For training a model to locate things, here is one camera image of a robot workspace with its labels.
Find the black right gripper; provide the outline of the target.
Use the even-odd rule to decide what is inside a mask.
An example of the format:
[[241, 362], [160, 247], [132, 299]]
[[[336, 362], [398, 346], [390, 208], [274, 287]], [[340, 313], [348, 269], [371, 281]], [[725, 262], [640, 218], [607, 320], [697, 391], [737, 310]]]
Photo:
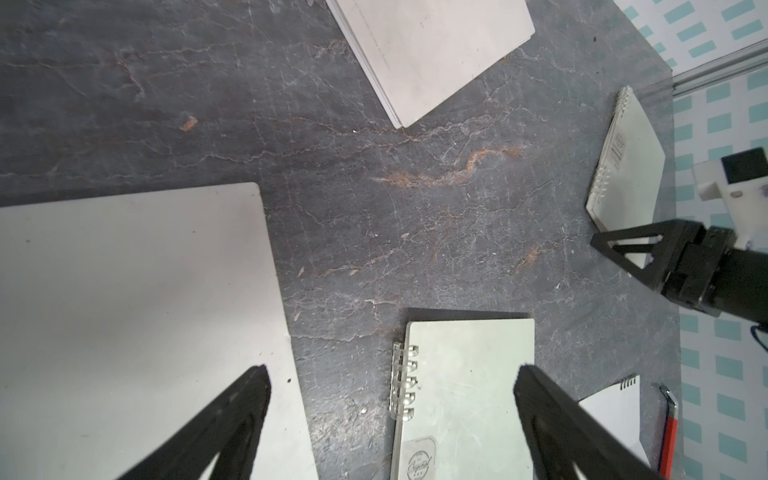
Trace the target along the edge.
[[689, 310], [767, 325], [767, 255], [735, 232], [674, 219], [595, 233], [590, 245], [653, 291]]

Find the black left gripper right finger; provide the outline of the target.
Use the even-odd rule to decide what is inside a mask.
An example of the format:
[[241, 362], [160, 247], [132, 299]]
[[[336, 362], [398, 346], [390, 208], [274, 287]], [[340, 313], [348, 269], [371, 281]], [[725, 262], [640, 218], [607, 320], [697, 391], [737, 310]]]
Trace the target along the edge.
[[524, 365], [513, 393], [538, 479], [660, 479], [543, 370]]

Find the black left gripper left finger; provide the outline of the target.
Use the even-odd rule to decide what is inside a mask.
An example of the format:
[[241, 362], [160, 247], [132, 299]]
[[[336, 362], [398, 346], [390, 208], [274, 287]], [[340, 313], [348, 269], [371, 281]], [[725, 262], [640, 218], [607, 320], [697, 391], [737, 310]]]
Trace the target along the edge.
[[248, 479], [271, 397], [267, 367], [253, 366], [124, 479]]

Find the cream spiral notebook with label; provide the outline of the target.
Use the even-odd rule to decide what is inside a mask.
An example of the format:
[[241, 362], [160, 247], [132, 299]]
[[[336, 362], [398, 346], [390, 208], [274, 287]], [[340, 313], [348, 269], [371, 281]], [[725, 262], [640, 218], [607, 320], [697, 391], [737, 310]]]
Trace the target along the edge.
[[665, 154], [633, 89], [623, 87], [586, 202], [601, 232], [653, 222]]

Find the small green spiral notebook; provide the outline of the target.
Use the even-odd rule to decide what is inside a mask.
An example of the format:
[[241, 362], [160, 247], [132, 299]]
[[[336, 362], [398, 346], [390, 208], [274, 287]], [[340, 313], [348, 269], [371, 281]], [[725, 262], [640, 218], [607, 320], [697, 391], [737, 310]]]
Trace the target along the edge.
[[530, 479], [514, 396], [531, 318], [415, 321], [394, 346], [393, 479]]

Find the large cream spiral notebook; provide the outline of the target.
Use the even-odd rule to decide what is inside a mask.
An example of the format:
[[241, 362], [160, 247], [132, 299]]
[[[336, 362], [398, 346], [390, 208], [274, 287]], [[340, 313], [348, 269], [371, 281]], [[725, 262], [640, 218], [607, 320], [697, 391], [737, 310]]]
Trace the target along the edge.
[[317, 468], [259, 187], [1, 211], [1, 475], [115, 479], [252, 366], [252, 475]]

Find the white spiral notebook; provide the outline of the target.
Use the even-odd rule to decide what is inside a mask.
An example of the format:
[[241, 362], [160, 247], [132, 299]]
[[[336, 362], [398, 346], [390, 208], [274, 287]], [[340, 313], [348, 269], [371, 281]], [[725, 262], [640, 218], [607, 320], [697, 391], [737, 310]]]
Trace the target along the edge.
[[327, 5], [397, 129], [416, 123], [535, 33], [524, 1]]

